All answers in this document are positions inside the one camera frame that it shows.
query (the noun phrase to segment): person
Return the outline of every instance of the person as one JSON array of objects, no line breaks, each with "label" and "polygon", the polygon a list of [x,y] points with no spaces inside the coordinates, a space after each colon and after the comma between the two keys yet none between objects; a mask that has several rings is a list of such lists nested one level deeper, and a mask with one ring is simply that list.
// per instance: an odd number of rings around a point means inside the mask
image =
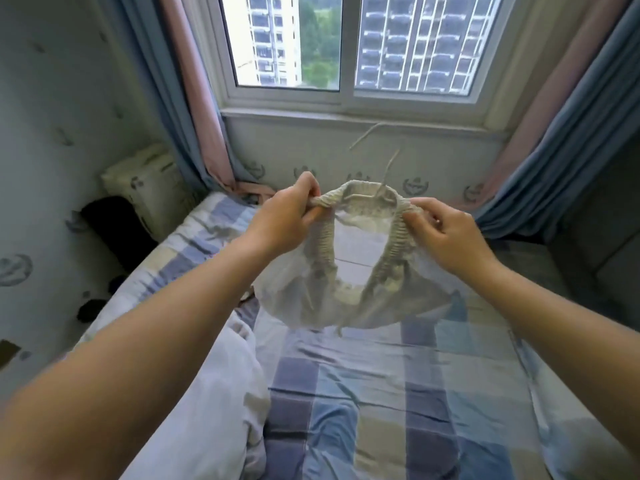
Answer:
[{"label": "person", "polygon": [[[2,478],[116,479],[174,405],[245,290],[325,209],[309,172],[246,233],[44,371],[7,405]],[[603,425],[640,453],[640,334],[501,265],[473,218],[433,198],[405,213],[416,242],[510,321]]]}]

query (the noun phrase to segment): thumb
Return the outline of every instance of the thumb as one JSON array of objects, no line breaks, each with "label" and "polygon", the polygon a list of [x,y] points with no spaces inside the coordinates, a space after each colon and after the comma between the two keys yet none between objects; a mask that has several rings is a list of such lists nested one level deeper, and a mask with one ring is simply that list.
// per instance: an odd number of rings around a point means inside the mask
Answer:
[{"label": "thumb", "polygon": [[427,246],[434,244],[442,236],[440,231],[428,222],[423,212],[405,212],[402,217],[409,231]]},{"label": "thumb", "polygon": [[314,207],[302,216],[302,224],[304,224],[305,227],[309,227],[314,222],[321,221],[325,217],[328,217],[330,213],[331,209],[327,209],[325,207]]}]

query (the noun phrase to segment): hand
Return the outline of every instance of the hand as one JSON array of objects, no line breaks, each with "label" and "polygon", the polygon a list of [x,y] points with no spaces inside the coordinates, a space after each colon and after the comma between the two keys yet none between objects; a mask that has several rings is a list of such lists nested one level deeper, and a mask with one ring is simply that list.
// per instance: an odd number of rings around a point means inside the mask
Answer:
[{"label": "hand", "polygon": [[448,272],[469,282],[499,263],[470,214],[428,197],[411,203],[426,212],[405,212],[404,222],[416,242]]},{"label": "hand", "polygon": [[327,213],[322,207],[307,212],[309,197],[320,197],[320,185],[306,171],[293,186],[277,192],[263,204],[249,224],[246,236],[265,244],[273,257],[295,249],[305,240],[309,226]]}]

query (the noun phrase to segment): person's left arm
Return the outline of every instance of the person's left arm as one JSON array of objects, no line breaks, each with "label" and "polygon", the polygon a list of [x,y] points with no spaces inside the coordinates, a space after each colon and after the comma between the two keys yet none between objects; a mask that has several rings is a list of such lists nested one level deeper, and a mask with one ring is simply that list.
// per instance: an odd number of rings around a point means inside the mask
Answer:
[{"label": "person's left arm", "polygon": [[21,389],[0,424],[0,477],[118,478],[189,387],[243,293],[304,240],[322,213],[305,213],[307,200],[319,193],[302,174],[219,254]]}]

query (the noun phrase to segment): high-rise building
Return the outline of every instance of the high-rise building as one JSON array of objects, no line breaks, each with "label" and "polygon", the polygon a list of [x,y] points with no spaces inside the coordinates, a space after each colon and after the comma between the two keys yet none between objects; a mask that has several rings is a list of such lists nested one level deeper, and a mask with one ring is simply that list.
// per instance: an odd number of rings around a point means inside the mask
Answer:
[{"label": "high-rise building", "polygon": [[468,95],[500,0],[362,0],[356,87]]},{"label": "high-rise building", "polygon": [[238,85],[300,85],[298,0],[222,2]]}]

